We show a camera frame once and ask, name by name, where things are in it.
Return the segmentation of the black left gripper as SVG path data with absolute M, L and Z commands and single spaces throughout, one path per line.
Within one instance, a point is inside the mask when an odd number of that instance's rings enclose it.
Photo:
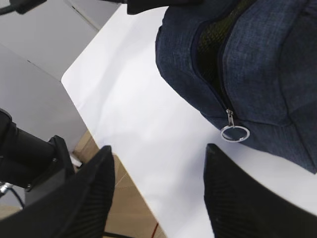
M 202 2 L 202 0 L 127 0 L 126 4 L 128 14 L 139 14 L 159 7 L 196 5 Z

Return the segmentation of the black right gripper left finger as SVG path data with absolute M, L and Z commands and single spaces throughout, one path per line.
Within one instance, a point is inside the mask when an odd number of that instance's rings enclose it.
M 101 238 L 115 186 L 111 147 L 49 195 L 0 222 L 2 238 Z

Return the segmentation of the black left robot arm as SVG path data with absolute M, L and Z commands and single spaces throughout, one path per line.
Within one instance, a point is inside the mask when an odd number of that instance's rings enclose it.
M 9 5 L 0 8 L 0 15 L 17 12 L 20 15 L 44 4 L 47 0 L 9 0 Z M 141 12 L 165 6 L 196 6 L 203 0 L 103 0 L 111 3 L 127 5 L 127 14 L 135 15 Z M 11 115 L 0 109 L 0 197 L 11 187 L 7 184 L 32 189 L 47 180 L 50 167 L 65 158 L 70 164 L 70 156 L 65 141 L 52 137 L 48 142 L 19 129 L 13 122 Z

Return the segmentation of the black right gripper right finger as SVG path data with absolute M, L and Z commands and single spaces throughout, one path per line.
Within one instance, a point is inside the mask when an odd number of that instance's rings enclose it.
M 215 144 L 206 147 L 204 201 L 216 238 L 315 238 L 317 217 L 253 179 Z

